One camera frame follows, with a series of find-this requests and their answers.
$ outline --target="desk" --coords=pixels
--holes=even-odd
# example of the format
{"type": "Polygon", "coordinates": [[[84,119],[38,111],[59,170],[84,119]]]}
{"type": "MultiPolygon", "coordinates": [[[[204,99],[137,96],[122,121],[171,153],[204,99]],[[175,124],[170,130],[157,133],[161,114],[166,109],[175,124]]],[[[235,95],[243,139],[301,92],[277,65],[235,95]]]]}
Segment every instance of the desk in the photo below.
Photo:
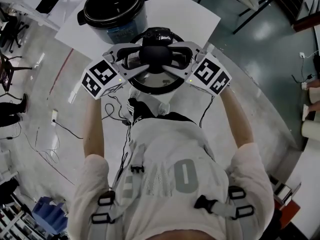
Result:
{"type": "MultiPolygon", "coordinates": [[[[62,25],[55,38],[94,60],[112,46],[87,25],[79,26],[77,14],[83,0],[62,25]]],[[[166,27],[185,41],[204,47],[220,18],[192,0],[149,0],[145,2],[148,27],[166,27]]]]}

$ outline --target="black wire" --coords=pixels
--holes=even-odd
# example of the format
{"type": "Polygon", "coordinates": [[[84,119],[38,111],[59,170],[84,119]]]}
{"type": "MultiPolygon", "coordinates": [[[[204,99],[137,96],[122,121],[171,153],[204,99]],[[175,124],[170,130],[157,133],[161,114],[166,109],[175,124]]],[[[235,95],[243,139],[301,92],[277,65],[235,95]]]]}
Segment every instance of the black wire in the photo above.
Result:
{"type": "Polygon", "coordinates": [[[17,135],[17,136],[8,136],[8,137],[5,137],[5,138],[0,138],[0,140],[13,140],[13,139],[15,139],[15,138],[18,138],[19,136],[20,136],[20,134],[21,134],[21,125],[20,125],[20,123],[18,122],[18,125],[20,126],[20,132],[19,132],[19,134],[17,135]]]}
{"type": "Polygon", "coordinates": [[[305,77],[304,77],[304,63],[305,63],[305,58],[302,58],[302,66],[301,66],[301,76],[302,76],[302,79],[305,79],[305,77]]]}
{"type": "Polygon", "coordinates": [[[47,159],[45,159],[43,156],[42,156],[42,154],[40,153],[40,151],[38,151],[38,150],[36,150],[35,148],[33,148],[32,146],[31,146],[31,144],[30,144],[30,141],[29,141],[29,139],[28,139],[28,136],[24,133],[24,135],[25,135],[25,137],[26,137],[26,140],[28,141],[28,144],[29,144],[29,146],[30,146],[30,148],[31,149],[33,149],[33,151],[34,152],[37,152],[38,154],[39,154],[39,156],[40,157],[42,157],[42,159],[44,160],[44,161],[46,161],[47,162],[47,164],[49,165],[49,166],[51,166],[58,174],[60,174],[62,177],[64,177],[68,182],[70,182],[72,185],[75,185],[71,180],[69,180],[66,176],[64,176],[60,171],[58,171],[51,163],[49,163],[48,161],[47,161],[47,159]]]}
{"type": "Polygon", "coordinates": [[[63,129],[67,130],[69,133],[71,133],[73,136],[75,136],[77,139],[79,140],[83,140],[84,138],[78,137],[77,135],[75,135],[72,131],[70,131],[68,128],[62,126],[60,123],[58,123],[56,120],[52,120],[52,122],[56,123],[58,126],[62,127],[63,129]]]}
{"type": "Polygon", "coordinates": [[[302,58],[302,66],[301,66],[301,76],[302,76],[302,82],[297,81],[297,79],[295,78],[295,76],[292,74],[292,78],[293,80],[297,83],[297,84],[301,84],[303,82],[305,82],[308,78],[304,77],[304,63],[305,63],[305,58],[302,58]]]}
{"type": "Polygon", "coordinates": [[[105,116],[104,118],[110,117],[110,118],[115,119],[115,120],[118,120],[118,121],[124,121],[124,120],[126,120],[126,121],[127,121],[127,126],[128,126],[128,129],[127,129],[127,131],[126,131],[124,146],[123,146],[123,149],[122,149],[121,164],[120,164],[119,174],[118,174],[118,177],[120,177],[120,175],[122,174],[122,172],[123,172],[123,170],[124,170],[125,162],[126,162],[127,157],[128,157],[128,152],[125,153],[125,148],[126,148],[127,143],[130,142],[130,140],[131,140],[131,128],[132,128],[132,125],[131,125],[131,122],[130,122],[130,120],[129,120],[128,118],[126,118],[123,114],[120,115],[120,112],[122,112],[122,104],[121,104],[121,102],[119,101],[118,97],[116,97],[116,96],[110,96],[109,94],[108,94],[108,96],[109,96],[111,99],[114,99],[114,100],[116,100],[116,101],[119,103],[120,108],[119,108],[119,110],[118,110],[118,116],[119,116],[119,118],[121,118],[121,119],[114,118],[114,117],[111,116],[112,113],[115,111],[115,107],[114,107],[111,103],[107,103],[107,104],[104,106],[104,110],[105,110],[105,112],[106,112],[107,115],[108,115],[108,116],[105,116]],[[113,111],[111,112],[111,114],[109,114],[109,113],[107,112],[107,105],[111,105],[112,108],[113,108],[113,111]]]}
{"type": "Polygon", "coordinates": [[[210,102],[209,102],[209,105],[206,107],[205,111],[203,112],[203,115],[202,115],[202,117],[201,117],[201,119],[200,119],[200,122],[199,122],[200,128],[202,128],[202,120],[204,119],[205,114],[206,114],[207,110],[210,108],[212,102],[214,101],[214,98],[215,98],[214,96],[211,96],[211,100],[210,100],[210,102]]]}

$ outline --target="printed number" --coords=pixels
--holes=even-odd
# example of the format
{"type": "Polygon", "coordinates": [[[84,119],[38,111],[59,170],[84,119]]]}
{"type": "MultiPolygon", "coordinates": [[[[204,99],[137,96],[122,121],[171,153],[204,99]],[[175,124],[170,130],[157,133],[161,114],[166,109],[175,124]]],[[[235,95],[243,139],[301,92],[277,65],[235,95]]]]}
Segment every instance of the printed number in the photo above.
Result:
{"type": "Polygon", "coordinates": [[[198,189],[198,177],[195,163],[191,159],[183,159],[174,164],[175,188],[185,194],[198,189]]]}

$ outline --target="cable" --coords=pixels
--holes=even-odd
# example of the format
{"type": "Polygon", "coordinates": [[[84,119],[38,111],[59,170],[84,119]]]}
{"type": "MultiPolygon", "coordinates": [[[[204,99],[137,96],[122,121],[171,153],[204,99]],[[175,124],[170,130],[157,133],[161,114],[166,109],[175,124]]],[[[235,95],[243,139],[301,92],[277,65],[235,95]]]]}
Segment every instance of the cable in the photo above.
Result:
{"type": "Polygon", "coordinates": [[[301,76],[302,76],[302,79],[305,79],[305,77],[304,77],[304,63],[305,63],[305,59],[302,58],[302,66],[301,66],[301,76]]]}
{"type": "Polygon", "coordinates": [[[17,136],[15,136],[15,137],[13,137],[13,136],[8,136],[8,137],[5,137],[5,138],[0,138],[0,140],[13,140],[13,139],[15,139],[15,138],[18,138],[19,136],[20,136],[20,134],[21,134],[21,125],[20,125],[20,123],[18,122],[18,124],[19,124],[19,126],[20,126],[20,132],[19,132],[19,134],[17,135],[17,136]]]}
{"type": "Polygon", "coordinates": [[[215,98],[214,96],[211,96],[211,100],[210,100],[210,102],[209,102],[209,105],[206,107],[205,111],[203,112],[203,115],[202,115],[202,117],[201,117],[201,119],[200,119],[200,122],[199,122],[200,128],[202,128],[202,120],[204,119],[205,114],[206,114],[206,112],[208,111],[208,109],[210,108],[212,102],[214,101],[214,98],[215,98]]]}
{"type": "Polygon", "coordinates": [[[60,123],[58,123],[56,120],[52,120],[52,122],[56,123],[58,126],[62,127],[63,129],[67,130],[69,133],[71,133],[73,136],[75,136],[77,139],[79,140],[83,140],[84,138],[78,137],[77,135],[75,135],[72,131],[70,131],[68,128],[64,127],[63,125],[61,125],[60,123]]]}
{"type": "Polygon", "coordinates": [[[40,153],[41,151],[38,151],[38,150],[36,150],[35,148],[33,148],[32,146],[31,146],[31,144],[30,144],[30,141],[29,141],[29,139],[28,139],[28,136],[24,133],[24,135],[25,135],[25,137],[26,137],[26,140],[28,141],[28,144],[29,144],[29,146],[30,146],[30,148],[34,151],[34,152],[37,152],[39,155],[40,155],[40,157],[44,160],[44,161],[46,161],[47,163],[48,163],[48,165],[50,165],[57,173],[59,173],[62,177],[64,177],[68,182],[70,182],[72,185],[74,185],[75,186],[75,184],[72,182],[72,181],[70,181],[66,176],[64,176],[60,171],[58,171],[51,163],[49,163],[48,161],[47,161],[47,159],[45,159],[43,156],[42,156],[42,154],[40,153]]]}
{"type": "Polygon", "coordinates": [[[305,57],[306,59],[309,59],[312,55],[314,55],[316,52],[319,52],[319,50],[316,50],[315,52],[313,52],[310,56],[305,57]]]}
{"type": "Polygon", "coordinates": [[[112,118],[112,119],[117,120],[117,121],[122,121],[122,123],[125,122],[125,125],[128,126],[128,129],[127,129],[127,131],[126,131],[124,146],[123,146],[123,149],[122,149],[121,164],[120,164],[119,173],[118,173],[118,177],[120,177],[120,175],[122,174],[122,172],[123,172],[123,170],[124,170],[125,163],[126,163],[126,160],[127,160],[128,154],[129,154],[128,152],[125,153],[125,149],[126,149],[127,143],[130,142],[130,140],[131,140],[131,128],[132,128],[132,124],[131,124],[130,120],[129,120],[128,118],[126,118],[126,117],[124,116],[124,114],[122,113],[122,104],[121,104],[121,102],[119,101],[118,97],[116,97],[116,96],[110,96],[109,94],[108,94],[108,96],[109,96],[111,99],[114,99],[114,100],[116,100],[116,102],[119,103],[119,105],[120,105],[120,108],[119,108],[119,110],[118,110],[118,116],[119,116],[119,118],[115,118],[115,117],[112,117],[112,116],[111,116],[111,115],[115,112],[115,107],[114,107],[113,104],[107,103],[107,104],[105,104],[105,106],[104,106],[104,110],[105,110],[107,116],[103,117],[102,120],[105,119],[105,118],[112,118]],[[112,110],[111,113],[108,113],[108,112],[107,112],[107,105],[112,106],[112,109],[113,109],[113,110],[112,110]]]}
{"type": "Polygon", "coordinates": [[[305,62],[305,59],[302,58],[302,66],[301,66],[302,81],[298,81],[293,74],[291,75],[293,78],[293,81],[295,81],[297,84],[304,83],[306,80],[310,80],[316,76],[316,74],[309,74],[306,78],[304,77],[304,62],[305,62]]]}

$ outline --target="wall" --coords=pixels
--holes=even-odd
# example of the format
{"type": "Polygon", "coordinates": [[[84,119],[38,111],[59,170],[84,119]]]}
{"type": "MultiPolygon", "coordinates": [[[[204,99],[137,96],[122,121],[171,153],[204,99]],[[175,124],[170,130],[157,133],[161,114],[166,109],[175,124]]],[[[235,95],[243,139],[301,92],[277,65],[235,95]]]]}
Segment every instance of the wall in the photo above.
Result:
{"type": "Polygon", "coordinates": [[[302,182],[293,200],[301,207],[292,219],[294,225],[310,239],[320,226],[320,142],[309,139],[290,178],[286,182],[294,188],[302,182]]]}

